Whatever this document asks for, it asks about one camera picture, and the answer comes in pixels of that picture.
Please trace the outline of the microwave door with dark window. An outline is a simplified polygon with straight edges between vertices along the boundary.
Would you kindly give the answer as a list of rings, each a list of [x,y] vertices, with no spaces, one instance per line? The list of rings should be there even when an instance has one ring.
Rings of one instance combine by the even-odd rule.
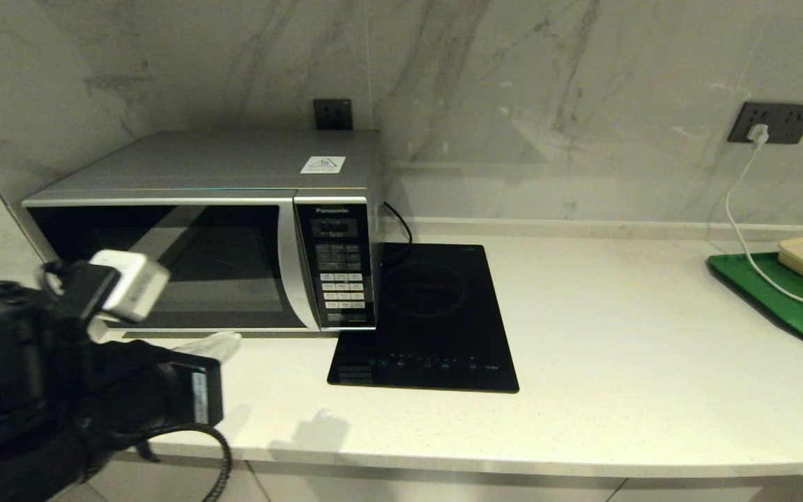
[[[170,272],[138,333],[315,333],[287,200],[181,204],[28,202],[45,245],[64,261],[101,250],[144,254]]]

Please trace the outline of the silver Panasonic microwave oven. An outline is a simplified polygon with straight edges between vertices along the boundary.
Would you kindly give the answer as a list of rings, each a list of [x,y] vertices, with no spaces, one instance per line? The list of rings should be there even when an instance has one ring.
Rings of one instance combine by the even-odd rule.
[[[300,174],[315,155],[346,160],[340,174]],[[22,208],[32,245],[54,260],[28,202],[287,200],[318,330],[280,334],[326,335],[376,327],[384,174],[377,131],[160,132],[26,197]]]

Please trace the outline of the grey glossy cabinet front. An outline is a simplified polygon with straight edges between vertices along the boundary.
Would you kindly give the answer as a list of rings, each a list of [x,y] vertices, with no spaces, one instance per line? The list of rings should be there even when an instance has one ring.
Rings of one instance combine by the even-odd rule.
[[[803,477],[631,478],[607,502],[803,502]]]
[[[270,502],[609,502],[624,478],[248,462]]]
[[[163,455],[150,463],[120,454],[89,482],[50,502],[201,502],[219,477],[221,460]]]

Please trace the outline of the white sticker with triangle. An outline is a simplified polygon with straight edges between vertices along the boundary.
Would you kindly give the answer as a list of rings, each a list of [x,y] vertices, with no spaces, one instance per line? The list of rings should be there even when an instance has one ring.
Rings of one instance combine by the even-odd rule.
[[[315,155],[304,162],[300,174],[340,174],[346,162],[346,156]]]

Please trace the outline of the black induction cooktop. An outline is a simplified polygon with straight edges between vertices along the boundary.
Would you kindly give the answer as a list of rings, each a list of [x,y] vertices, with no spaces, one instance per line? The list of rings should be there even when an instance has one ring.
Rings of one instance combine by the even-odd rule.
[[[415,244],[383,268],[375,330],[339,335],[326,381],[519,392],[484,248]]]

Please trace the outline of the small dark wall socket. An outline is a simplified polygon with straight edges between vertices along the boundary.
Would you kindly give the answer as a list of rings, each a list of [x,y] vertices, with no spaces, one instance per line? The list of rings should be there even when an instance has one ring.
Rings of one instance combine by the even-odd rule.
[[[353,130],[353,102],[346,98],[312,100],[316,130]]]

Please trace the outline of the wide dark wall socket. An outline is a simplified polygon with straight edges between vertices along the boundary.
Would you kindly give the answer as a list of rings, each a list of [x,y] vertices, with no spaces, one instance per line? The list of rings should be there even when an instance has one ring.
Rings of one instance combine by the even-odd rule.
[[[749,133],[758,124],[767,126],[768,145],[797,145],[803,138],[803,104],[745,102],[726,141],[752,143]]]

